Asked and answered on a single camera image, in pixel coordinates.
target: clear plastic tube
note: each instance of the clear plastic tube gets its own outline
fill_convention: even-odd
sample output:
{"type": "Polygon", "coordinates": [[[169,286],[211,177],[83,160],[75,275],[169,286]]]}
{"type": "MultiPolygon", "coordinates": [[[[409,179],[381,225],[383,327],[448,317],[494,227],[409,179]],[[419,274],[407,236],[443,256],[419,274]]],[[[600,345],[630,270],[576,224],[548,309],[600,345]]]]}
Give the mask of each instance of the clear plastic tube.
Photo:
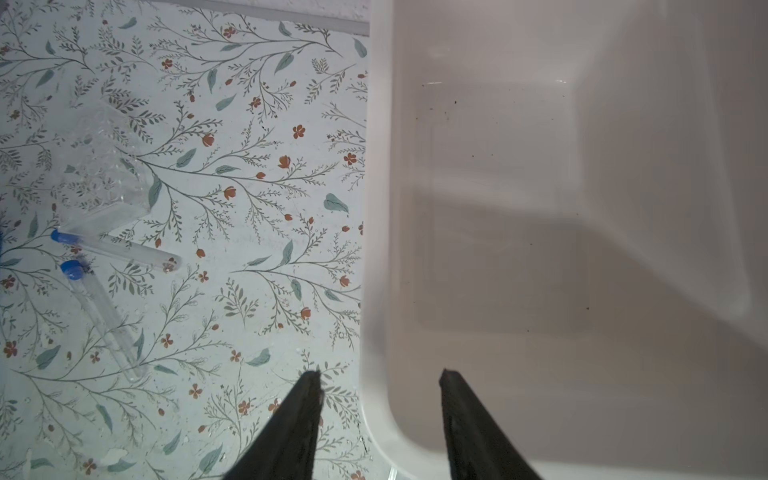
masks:
{"type": "Polygon", "coordinates": [[[134,263],[142,263],[150,268],[164,273],[174,272],[183,263],[181,257],[163,250],[145,247],[129,240],[119,240],[105,235],[104,239],[88,235],[75,235],[73,233],[53,230],[51,239],[54,242],[66,243],[73,247],[79,247],[93,253],[100,253],[108,257],[119,258],[134,263]]]}
{"type": "Polygon", "coordinates": [[[134,339],[131,333],[121,327],[118,311],[109,300],[109,295],[98,278],[87,265],[78,260],[61,264],[61,271],[69,279],[74,296],[83,310],[91,317],[104,345],[109,349],[128,382],[134,383],[147,374],[147,367],[134,355],[134,339]]]}

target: floral pattern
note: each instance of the floral pattern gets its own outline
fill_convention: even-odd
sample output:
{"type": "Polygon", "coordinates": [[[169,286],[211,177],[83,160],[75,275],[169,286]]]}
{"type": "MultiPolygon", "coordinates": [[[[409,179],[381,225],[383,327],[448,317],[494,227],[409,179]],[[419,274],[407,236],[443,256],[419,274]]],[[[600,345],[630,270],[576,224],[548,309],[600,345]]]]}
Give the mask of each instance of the floral pattern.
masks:
{"type": "Polygon", "coordinates": [[[362,239],[350,227],[362,234],[365,43],[164,3],[10,2],[4,478],[217,478],[307,370],[326,392],[313,477],[386,476],[356,394],[362,239]],[[172,252],[170,273],[49,239],[68,202],[59,127],[96,101],[137,138],[109,141],[133,146],[151,172],[151,214],[111,234],[172,252]],[[78,254],[132,336],[138,382],[120,374],[59,272],[78,254]]]}

